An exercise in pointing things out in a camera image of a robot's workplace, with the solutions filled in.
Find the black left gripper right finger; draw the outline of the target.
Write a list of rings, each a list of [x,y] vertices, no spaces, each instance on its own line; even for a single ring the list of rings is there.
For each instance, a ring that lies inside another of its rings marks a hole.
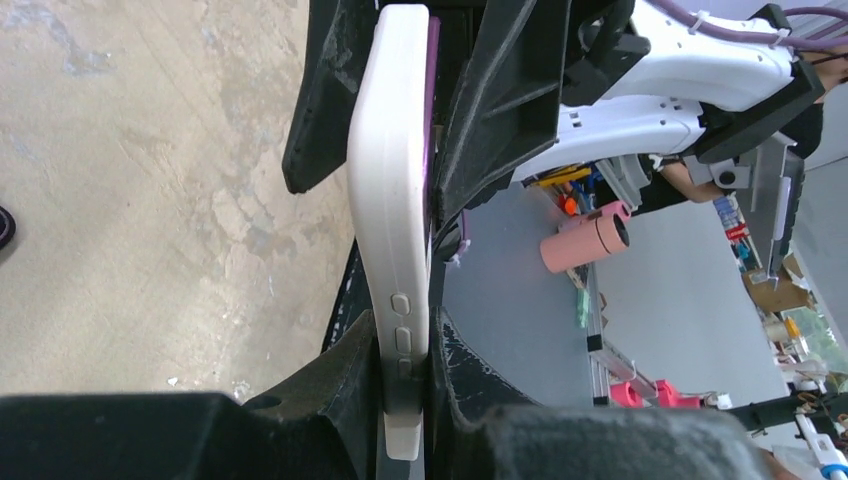
[[[715,410],[537,404],[431,312],[430,479],[771,479],[761,450]]]

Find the clear beige phone case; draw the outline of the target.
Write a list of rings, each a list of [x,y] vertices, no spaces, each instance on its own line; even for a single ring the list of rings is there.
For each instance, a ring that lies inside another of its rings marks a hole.
[[[348,194],[372,302],[389,458],[419,456],[429,350],[427,166],[438,25],[422,4],[382,8],[353,110]]]

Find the dark smartphone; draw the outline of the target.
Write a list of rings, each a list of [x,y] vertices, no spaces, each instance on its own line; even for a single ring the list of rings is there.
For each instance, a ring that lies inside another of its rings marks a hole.
[[[431,166],[436,153],[436,140],[433,133],[433,108],[435,102],[435,87],[437,80],[438,45],[441,21],[436,16],[430,16],[428,22],[427,53],[425,69],[425,96],[424,96],[424,155],[423,155],[423,213],[424,213],[424,238],[426,245],[427,267],[431,266],[433,251],[433,220],[431,214]]]

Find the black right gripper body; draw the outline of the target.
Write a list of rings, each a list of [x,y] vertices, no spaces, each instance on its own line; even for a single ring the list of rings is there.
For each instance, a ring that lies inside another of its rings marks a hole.
[[[568,26],[561,103],[588,106],[600,100],[651,51],[631,17],[636,2],[574,1]]]

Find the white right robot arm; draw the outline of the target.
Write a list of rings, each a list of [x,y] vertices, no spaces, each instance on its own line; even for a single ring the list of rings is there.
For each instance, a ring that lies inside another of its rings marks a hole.
[[[304,193],[341,166],[430,235],[541,172],[626,156],[706,164],[823,93],[774,4],[734,21],[671,1],[320,1],[282,157]]]

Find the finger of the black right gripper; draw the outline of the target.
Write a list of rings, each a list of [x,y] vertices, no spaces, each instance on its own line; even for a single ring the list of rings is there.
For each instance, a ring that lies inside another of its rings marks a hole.
[[[432,181],[444,229],[490,184],[552,145],[569,1],[489,1],[453,89]]]
[[[311,190],[346,160],[351,116],[377,16],[372,1],[309,3],[303,77],[282,157],[292,194]]]

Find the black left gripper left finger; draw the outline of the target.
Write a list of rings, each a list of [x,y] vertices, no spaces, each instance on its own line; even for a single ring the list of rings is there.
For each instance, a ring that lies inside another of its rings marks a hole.
[[[215,392],[11,396],[5,479],[370,479],[375,322],[238,404]]]

